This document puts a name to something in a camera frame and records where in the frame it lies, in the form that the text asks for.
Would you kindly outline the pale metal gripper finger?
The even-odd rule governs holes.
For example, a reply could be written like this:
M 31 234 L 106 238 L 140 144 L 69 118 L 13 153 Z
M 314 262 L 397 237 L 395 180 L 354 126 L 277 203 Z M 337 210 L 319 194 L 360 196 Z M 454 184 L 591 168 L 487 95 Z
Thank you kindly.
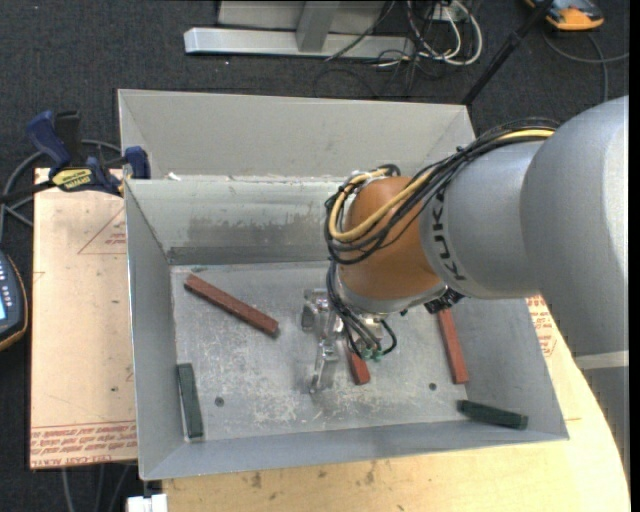
M 314 369 L 309 384 L 311 394 L 333 388 L 340 362 L 339 339 L 331 337 L 321 340 L 317 346 Z
M 304 290 L 301 327 L 305 332 L 341 333 L 343 321 L 338 316 L 325 288 Z

